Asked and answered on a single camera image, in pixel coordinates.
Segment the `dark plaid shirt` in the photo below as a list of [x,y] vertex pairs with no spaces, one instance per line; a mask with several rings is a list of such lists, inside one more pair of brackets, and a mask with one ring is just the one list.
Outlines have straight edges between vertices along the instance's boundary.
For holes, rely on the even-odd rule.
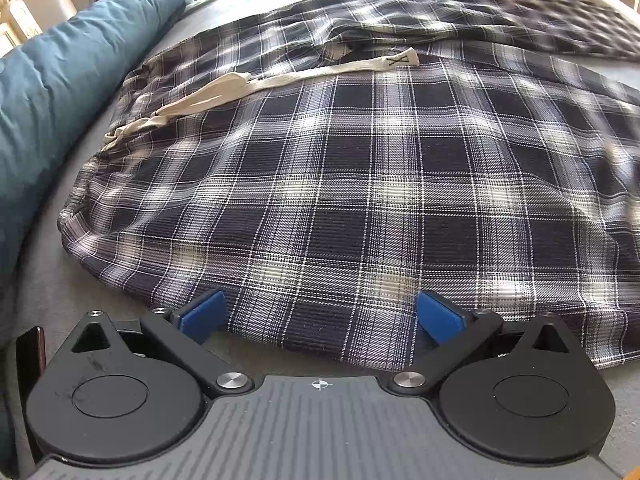
[[598,367],[639,355],[639,29],[572,0],[306,0],[131,72],[58,217],[104,284],[382,370],[416,295],[558,314]]

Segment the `blue pillow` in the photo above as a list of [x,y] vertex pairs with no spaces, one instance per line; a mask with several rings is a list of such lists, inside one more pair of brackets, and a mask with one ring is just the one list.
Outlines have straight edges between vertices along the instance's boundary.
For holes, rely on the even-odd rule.
[[1,60],[1,275],[65,156],[188,0],[98,0]]

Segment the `cream carved headboard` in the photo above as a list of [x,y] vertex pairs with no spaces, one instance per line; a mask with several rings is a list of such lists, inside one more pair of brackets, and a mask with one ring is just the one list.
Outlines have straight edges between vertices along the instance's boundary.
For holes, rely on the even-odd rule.
[[0,0],[0,56],[42,33],[23,0]]

